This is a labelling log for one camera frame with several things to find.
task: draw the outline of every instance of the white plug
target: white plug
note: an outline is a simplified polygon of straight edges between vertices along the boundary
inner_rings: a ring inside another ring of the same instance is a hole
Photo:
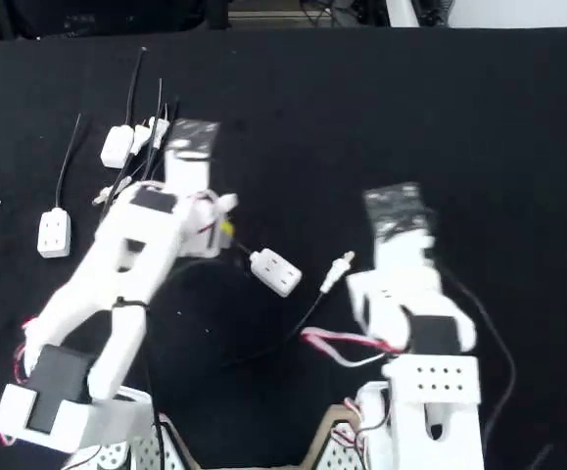
[[[139,154],[139,151],[142,150],[142,147],[146,145],[152,133],[152,129],[146,127],[145,125],[137,124],[135,126],[133,145],[130,148],[130,153],[133,155]]]
[[[281,297],[287,297],[303,277],[301,271],[272,250],[251,254],[251,271]]]
[[[70,254],[70,216],[61,208],[41,215],[37,234],[37,251],[44,258],[62,258]]]
[[[324,282],[320,286],[320,292],[326,294],[331,290],[333,284],[338,282],[345,272],[351,269],[351,261],[354,258],[354,252],[345,252],[341,258],[333,261],[331,269],[327,272]]]
[[[120,183],[118,183],[118,187],[116,188],[116,194],[115,196],[117,196],[119,193],[122,192],[122,190],[128,186],[131,181],[133,180],[133,178],[131,178],[130,176],[125,176]],[[101,204],[105,204],[105,201],[107,201],[107,198],[109,198],[109,195],[111,194],[111,190],[114,186],[105,186],[103,189],[100,190],[100,193],[98,193],[98,196],[96,196],[93,201],[91,202],[92,206],[99,206]]]
[[[100,153],[103,165],[108,168],[122,168],[133,146],[134,137],[135,131],[131,126],[113,126]]]
[[[153,126],[155,125],[155,117],[152,116],[148,119],[148,126],[150,127],[150,132],[153,132]],[[165,133],[169,128],[169,120],[167,119],[157,119],[157,129],[155,129],[155,138],[153,139],[153,147],[157,150],[162,146],[162,140],[164,140]]]

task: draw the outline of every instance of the black table surface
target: black table surface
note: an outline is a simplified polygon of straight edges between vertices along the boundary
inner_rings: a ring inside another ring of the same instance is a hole
[[[567,463],[567,30],[333,30],[190,33],[0,43],[0,394],[21,322],[69,279],[92,242],[91,200],[115,178],[99,152],[123,120],[137,48],[141,120],[165,97],[181,115],[222,122],[212,180],[237,192],[238,238],[269,247],[304,278],[280,299],[241,265],[194,268],[153,303],[160,409],[206,467],[299,463],[331,403],[378,366],[343,369],[298,341],[239,368],[218,365],[272,344],[304,313],[332,259],[372,264],[361,192],[406,180],[438,213],[436,254],[488,307],[518,364],[491,463]],[[77,112],[86,133],[66,177],[69,258],[43,259],[37,223],[51,209]],[[507,367],[478,323],[489,414]],[[98,348],[107,319],[74,340]],[[309,323],[356,331],[344,283]],[[351,351],[362,356],[364,351]],[[128,384],[138,384],[137,367]],[[0,468],[58,468],[38,446],[0,447]]]

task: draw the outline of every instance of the perforated plate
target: perforated plate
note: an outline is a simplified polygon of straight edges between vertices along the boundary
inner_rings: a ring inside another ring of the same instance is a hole
[[[174,444],[167,434],[165,427],[162,428],[164,436],[165,451],[165,470],[185,470]],[[112,446],[102,446],[98,448],[89,447],[74,454],[64,465],[64,469],[84,462],[90,455],[96,455],[81,465],[77,465],[76,470],[118,470],[121,468],[129,470],[160,470],[159,442],[157,435],[151,433],[146,439],[138,439],[129,446],[127,443],[114,444]]]
[[[354,436],[353,427],[349,423],[338,423],[337,427]],[[315,470],[363,470],[359,456],[352,448],[346,448],[330,438],[318,457]]]
[[[383,366],[394,400],[467,403],[481,401],[477,359],[464,355],[404,354]]]

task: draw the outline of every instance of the white power outlet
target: white power outlet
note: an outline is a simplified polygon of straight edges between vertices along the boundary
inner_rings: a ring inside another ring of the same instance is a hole
[[[70,254],[70,216],[61,208],[41,215],[37,251],[44,258],[62,258]]]
[[[251,271],[281,297],[289,296],[303,277],[297,267],[268,248],[251,254]]]

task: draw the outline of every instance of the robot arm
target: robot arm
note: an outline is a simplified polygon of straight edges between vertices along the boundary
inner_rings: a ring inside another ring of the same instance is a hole
[[[383,366],[387,383],[357,393],[360,429],[373,428],[365,432],[368,466],[483,470],[478,364],[463,355],[476,344],[475,325],[443,294],[426,257],[433,246],[428,210],[412,183],[368,191],[365,202],[376,267],[347,278],[354,318],[367,336],[405,351]]]
[[[216,131],[210,122],[174,125],[165,154],[166,184],[126,188],[70,281],[27,323],[29,381],[5,389],[0,433],[68,452],[149,434],[150,398],[121,384],[146,334],[147,305],[175,260],[220,252],[221,223],[237,198],[208,189]],[[99,310],[112,313],[111,335],[100,355],[94,360],[62,348]]]

